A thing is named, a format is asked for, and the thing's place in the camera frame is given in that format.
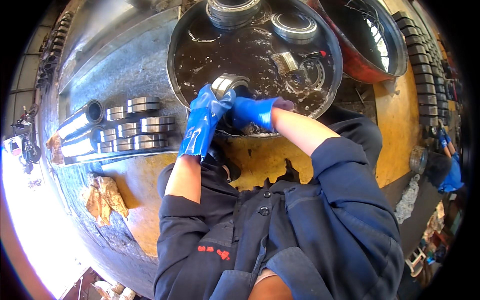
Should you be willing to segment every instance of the hand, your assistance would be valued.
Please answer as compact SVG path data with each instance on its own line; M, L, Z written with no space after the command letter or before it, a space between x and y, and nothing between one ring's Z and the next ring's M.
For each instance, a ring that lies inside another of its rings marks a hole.
M187 129L177 157L184 154L198 155L202 162L212 142L218 120L232 108L234 100L234 90L228 90L222 99L218 100L212 91L211 84L202 87L197 98L190 103Z
M445 132L442 129L438 131L438 141L442 145L442 148L446 148L448 146L448 142L445 139Z
M258 126L276 132L272 126L272 108L281 108L292 111L293 102L284 100L282 97L265 100L253 100L245 97L237 97L233 104L233 125L242 129L253 122Z

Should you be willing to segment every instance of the blue rubber glove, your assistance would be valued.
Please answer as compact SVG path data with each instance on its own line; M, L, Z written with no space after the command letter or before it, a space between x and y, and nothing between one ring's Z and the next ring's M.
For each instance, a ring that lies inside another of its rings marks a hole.
M445 133L441 129L438 131L438 141L442 145L442 148L447 147L448 142L445 139Z
M462 173L460 171L460 157L458 156L458 152L455 152L452 155L452 167L450 168L450 172L448 173L445 180L440 183L438 187L439 192L453 192L458 190L463 186L462 180Z
M217 100L212 92L211 84L199 91L198 96L190 103L190 116L187 130L180 145L180 157L184 154L200 155L202 162L213 139L218 120L232 108L235 91L228 90L221 100Z
M447 144L452 141L450 139L450 136L448 136L447 132L445 131L445 128L442 128L442 132L444 133L445 140L447 141Z
M292 101L284 100L282 97L265 100L237 97L232 108L233 126L242 129L253 122L271 132L276 132L272 126L272 108L292 111L294 105Z

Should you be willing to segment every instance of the jacket button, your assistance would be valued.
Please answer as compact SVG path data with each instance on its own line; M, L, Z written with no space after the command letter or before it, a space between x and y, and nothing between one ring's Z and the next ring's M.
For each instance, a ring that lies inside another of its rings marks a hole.
M266 216L269 213L270 213L270 210L268 209L268 207L266 207L266 206L260 207L260 214L262 216Z

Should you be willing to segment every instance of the paper rag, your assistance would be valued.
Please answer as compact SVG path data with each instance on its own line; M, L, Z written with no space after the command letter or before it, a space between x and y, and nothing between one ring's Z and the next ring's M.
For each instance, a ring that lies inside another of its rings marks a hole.
M59 132L56 131L45 143L45 146L52 153L50 162L56 165L63 165L63 154L61 152L61 142Z
M88 190L83 192L82 197L85 200L85 207L100 227L110 225L112 209L123 217L128 216L128 208L112 178L89 173L88 183Z

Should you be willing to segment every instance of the person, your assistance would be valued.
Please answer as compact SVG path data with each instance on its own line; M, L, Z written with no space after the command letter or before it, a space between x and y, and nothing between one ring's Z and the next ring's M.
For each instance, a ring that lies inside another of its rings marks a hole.
M404 260L398 224L372 174L378 127L341 108L321 122L292 109L281 97L256 101L233 90L217 100L209 84L192 101L177 160L158 177L155 299L395 297ZM228 110L237 128L253 122L309 155L310 183L230 186L228 168L207 154Z

